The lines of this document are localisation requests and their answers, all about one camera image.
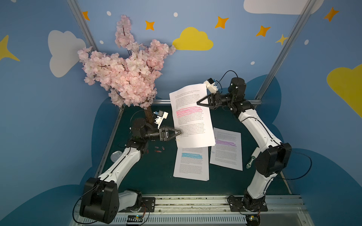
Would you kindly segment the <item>document with pink highlight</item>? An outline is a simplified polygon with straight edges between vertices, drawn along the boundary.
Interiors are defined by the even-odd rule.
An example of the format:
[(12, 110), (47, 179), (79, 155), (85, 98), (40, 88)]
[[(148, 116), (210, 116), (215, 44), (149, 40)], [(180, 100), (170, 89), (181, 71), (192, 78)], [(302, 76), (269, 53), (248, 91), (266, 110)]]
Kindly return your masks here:
[(197, 105), (207, 96), (205, 84), (183, 87), (169, 94), (174, 127), (182, 131), (178, 148), (212, 147), (216, 144), (210, 109)]

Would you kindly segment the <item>document with blue highlight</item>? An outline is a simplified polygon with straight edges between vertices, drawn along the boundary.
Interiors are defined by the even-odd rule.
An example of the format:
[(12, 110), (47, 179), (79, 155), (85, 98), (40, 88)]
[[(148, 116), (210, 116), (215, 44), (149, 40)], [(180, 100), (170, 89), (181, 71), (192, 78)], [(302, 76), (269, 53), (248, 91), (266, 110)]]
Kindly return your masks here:
[(178, 148), (173, 176), (209, 181), (208, 147)]

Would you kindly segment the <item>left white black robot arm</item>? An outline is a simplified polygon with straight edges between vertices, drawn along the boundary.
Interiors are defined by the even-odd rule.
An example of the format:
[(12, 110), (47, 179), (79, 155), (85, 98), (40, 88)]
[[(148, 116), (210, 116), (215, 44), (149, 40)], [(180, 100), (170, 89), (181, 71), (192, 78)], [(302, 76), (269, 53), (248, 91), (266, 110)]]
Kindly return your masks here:
[(89, 178), (84, 186), (83, 195), (77, 200), (80, 204), (79, 214), (92, 223), (110, 224), (121, 211), (130, 211), (142, 215), (131, 215), (126, 223), (137, 226), (145, 224), (154, 211), (151, 203), (144, 202), (142, 193), (130, 189), (119, 193), (118, 189), (131, 168), (147, 152), (148, 142), (154, 140), (170, 141), (181, 135), (181, 130), (169, 126), (161, 126), (161, 121), (150, 124), (144, 118), (137, 118), (130, 127), (131, 138), (120, 157), (96, 178)]

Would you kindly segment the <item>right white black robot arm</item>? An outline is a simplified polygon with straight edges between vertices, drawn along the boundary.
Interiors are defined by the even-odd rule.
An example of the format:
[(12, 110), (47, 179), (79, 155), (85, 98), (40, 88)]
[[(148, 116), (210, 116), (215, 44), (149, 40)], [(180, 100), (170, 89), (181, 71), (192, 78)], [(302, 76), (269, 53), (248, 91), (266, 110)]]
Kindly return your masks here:
[(278, 139), (266, 124), (261, 120), (255, 107), (245, 99), (246, 83), (239, 77), (234, 77), (228, 87), (227, 94), (218, 91), (213, 79), (204, 82), (210, 94), (197, 102), (197, 105), (212, 110), (220, 106), (229, 107), (230, 111), (248, 129), (258, 147), (247, 164), (255, 165), (255, 175), (248, 186), (243, 202), (248, 208), (255, 208), (258, 204), (265, 206), (267, 188), (286, 168), (290, 155), (293, 153), (289, 143)]

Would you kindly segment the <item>document with purple highlight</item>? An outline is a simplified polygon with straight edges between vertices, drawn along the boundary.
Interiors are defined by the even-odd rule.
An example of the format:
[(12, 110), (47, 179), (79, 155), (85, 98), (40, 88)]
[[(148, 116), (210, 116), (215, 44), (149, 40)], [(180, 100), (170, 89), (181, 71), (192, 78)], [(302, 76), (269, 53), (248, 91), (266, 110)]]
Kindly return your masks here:
[(243, 171), (241, 133), (214, 128), (216, 144), (211, 147), (210, 163)]

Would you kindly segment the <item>small glass jar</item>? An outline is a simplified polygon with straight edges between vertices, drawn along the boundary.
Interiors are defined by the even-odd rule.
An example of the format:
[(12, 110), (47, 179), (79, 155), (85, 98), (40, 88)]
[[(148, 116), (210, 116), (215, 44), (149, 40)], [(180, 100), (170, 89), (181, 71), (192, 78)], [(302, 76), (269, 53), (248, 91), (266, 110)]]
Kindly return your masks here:
[(111, 154), (110, 159), (113, 163), (115, 163), (121, 156), (123, 152), (122, 151), (115, 151)]

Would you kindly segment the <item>pink cherry blossom tree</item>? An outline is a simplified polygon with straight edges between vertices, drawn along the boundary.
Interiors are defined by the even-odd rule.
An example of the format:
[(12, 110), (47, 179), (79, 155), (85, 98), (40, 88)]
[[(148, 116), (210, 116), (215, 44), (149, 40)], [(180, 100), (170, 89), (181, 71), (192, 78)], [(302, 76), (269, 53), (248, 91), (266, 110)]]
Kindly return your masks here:
[(175, 46), (153, 39), (145, 46), (135, 41), (129, 17), (121, 16), (117, 22), (115, 43), (128, 51), (122, 58), (118, 53), (108, 55), (91, 48), (77, 54), (88, 85), (100, 83), (109, 92), (111, 102), (118, 106), (138, 106), (144, 110), (147, 122), (153, 122), (151, 105), (157, 95), (155, 81), (161, 76), (165, 59), (176, 52)]

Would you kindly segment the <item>left electronics board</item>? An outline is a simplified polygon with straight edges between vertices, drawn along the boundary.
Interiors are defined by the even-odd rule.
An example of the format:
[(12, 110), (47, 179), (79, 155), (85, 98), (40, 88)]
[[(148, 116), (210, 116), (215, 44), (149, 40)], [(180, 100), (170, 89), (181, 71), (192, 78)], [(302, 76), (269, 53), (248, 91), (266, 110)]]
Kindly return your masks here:
[(128, 215), (126, 218), (126, 225), (133, 226), (133, 225), (142, 225), (144, 222), (144, 217), (141, 215)]

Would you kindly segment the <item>electronics board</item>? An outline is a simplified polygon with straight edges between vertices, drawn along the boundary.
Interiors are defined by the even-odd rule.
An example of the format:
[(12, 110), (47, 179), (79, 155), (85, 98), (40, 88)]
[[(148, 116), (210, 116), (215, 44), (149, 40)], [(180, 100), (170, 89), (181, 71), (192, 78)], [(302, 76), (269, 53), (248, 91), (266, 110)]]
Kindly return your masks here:
[(246, 226), (260, 226), (259, 215), (246, 215)]
[(126, 225), (133, 226), (133, 225), (142, 225), (144, 222), (144, 217), (141, 215), (128, 215), (126, 218)]

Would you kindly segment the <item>right electronics board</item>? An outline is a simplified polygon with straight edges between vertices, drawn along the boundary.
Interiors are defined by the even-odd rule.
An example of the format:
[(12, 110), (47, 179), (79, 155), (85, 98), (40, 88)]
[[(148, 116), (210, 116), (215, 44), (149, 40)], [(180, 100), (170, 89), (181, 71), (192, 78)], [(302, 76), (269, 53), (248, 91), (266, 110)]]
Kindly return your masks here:
[(260, 226), (259, 215), (246, 215), (246, 226)]

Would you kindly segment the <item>back aluminium frame bar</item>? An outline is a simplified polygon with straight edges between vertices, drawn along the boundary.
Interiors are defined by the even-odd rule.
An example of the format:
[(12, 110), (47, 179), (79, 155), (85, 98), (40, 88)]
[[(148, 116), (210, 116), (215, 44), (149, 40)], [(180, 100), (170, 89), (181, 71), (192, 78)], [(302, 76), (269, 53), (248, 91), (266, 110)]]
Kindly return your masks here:
[[(261, 100), (248, 100), (253, 105), (261, 105)], [(171, 101), (169, 99), (156, 99), (153, 101), (153, 105), (171, 105)]]

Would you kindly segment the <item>white handled tool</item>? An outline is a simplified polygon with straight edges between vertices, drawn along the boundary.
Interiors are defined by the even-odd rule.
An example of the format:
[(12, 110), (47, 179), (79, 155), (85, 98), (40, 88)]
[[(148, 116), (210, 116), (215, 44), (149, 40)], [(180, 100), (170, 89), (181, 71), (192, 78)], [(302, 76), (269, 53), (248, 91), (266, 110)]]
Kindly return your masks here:
[(246, 165), (246, 169), (250, 169), (254, 160), (258, 157), (258, 155), (260, 154), (260, 148), (256, 147), (254, 152), (252, 153), (249, 162)]

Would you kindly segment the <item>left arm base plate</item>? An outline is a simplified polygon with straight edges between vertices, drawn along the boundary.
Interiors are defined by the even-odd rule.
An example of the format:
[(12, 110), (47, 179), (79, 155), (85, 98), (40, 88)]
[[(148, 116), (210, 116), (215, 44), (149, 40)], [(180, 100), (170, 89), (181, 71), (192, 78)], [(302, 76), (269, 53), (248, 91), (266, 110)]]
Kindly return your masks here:
[(143, 197), (142, 201), (137, 201), (134, 206), (119, 210), (118, 212), (154, 212), (155, 206), (155, 197)]

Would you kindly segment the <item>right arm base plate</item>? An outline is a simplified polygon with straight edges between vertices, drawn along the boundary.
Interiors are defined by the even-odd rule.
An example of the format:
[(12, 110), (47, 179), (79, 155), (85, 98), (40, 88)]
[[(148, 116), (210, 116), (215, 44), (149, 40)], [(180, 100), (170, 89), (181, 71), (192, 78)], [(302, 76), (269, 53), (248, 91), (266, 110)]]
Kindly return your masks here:
[(230, 195), (227, 197), (227, 203), (229, 204), (231, 212), (267, 212), (268, 208), (265, 202), (265, 196), (259, 199), (252, 199), (249, 196), (235, 197)]

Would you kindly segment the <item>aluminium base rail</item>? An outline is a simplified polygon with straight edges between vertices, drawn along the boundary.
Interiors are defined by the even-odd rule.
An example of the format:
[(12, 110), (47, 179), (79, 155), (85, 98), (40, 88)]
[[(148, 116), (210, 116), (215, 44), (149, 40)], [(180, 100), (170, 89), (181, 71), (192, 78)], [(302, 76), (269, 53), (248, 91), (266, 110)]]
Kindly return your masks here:
[[(260, 226), (312, 226), (314, 222), (298, 195), (268, 195), (267, 212), (231, 212), (228, 195), (145, 195), (155, 197), (155, 211), (142, 226), (246, 226), (246, 215), (259, 215)], [(119, 212), (110, 223), (126, 226), (128, 215)]]

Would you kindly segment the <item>right aluminium frame post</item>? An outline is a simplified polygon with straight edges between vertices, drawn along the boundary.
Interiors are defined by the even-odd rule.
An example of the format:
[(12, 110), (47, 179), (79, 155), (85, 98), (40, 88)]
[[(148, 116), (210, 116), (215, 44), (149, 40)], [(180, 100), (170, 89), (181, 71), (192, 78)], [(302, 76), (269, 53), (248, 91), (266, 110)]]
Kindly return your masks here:
[(271, 70), (267, 74), (265, 80), (263, 81), (260, 89), (258, 90), (257, 94), (255, 95), (254, 99), (251, 100), (251, 104), (254, 106), (258, 106), (262, 104), (262, 98), (265, 95), (266, 91), (268, 90), (272, 80), (276, 76), (277, 72), (279, 71), (280, 67), (282, 66), (284, 60), (286, 59), (288, 53), (293, 47), (293, 44), (297, 40), (299, 34), (303, 30), (305, 24), (307, 23), (309, 17), (312, 15), (312, 9), (314, 8), (317, 0), (308, 0), (302, 9), (297, 21), (295, 22), (294, 26), (292, 27), (289, 37), (287, 38), (286, 42), (283, 44), (281, 51), (279, 52)]

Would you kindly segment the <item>aluminium frame post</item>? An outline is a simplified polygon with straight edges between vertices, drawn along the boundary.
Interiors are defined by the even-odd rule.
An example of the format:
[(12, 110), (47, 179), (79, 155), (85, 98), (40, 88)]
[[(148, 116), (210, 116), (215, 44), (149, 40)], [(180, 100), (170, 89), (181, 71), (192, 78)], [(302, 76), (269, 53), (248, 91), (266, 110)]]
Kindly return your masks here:
[(262, 104), (262, 98), (265, 95), (266, 91), (268, 90), (272, 80), (276, 76), (277, 72), (279, 71), (280, 67), (282, 66), (284, 60), (286, 59), (288, 53), (293, 47), (293, 44), (297, 40), (299, 34), (303, 30), (305, 24), (307, 23), (309, 17), (312, 15), (312, 9), (314, 8), (317, 0), (308, 0), (302, 9), (297, 21), (295, 22), (294, 26), (292, 27), (289, 37), (287, 38), (286, 42), (283, 44), (281, 51), (279, 52), (271, 70), (267, 74), (265, 80), (263, 81), (260, 89), (258, 90), (257, 94), (255, 95), (254, 99), (251, 100), (251, 104), (254, 106), (258, 106)]
[(82, 31), (82, 34), (85, 37), (86, 43), (88, 46), (92, 46), (94, 50), (99, 51), (97, 44), (95, 42), (95, 39), (93, 35), (91, 34), (91, 31), (88, 27), (87, 20), (85, 19), (83, 12), (81, 10), (81, 7), (77, 0), (67, 0), (67, 3)]

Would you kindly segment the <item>left aluminium frame post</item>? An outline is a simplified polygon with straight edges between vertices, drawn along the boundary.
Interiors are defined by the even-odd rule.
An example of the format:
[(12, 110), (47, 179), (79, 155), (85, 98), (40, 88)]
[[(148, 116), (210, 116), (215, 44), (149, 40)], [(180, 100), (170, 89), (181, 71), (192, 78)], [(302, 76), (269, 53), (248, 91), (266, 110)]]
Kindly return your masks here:
[(88, 46), (92, 46), (94, 50), (99, 51), (97, 44), (95, 42), (95, 39), (93, 35), (91, 34), (91, 31), (88, 27), (87, 20), (85, 19), (83, 12), (81, 10), (81, 7), (77, 0), (67, 0), (67, 3), (82, 31), (82, 34), (85, 37), (86, 43)]

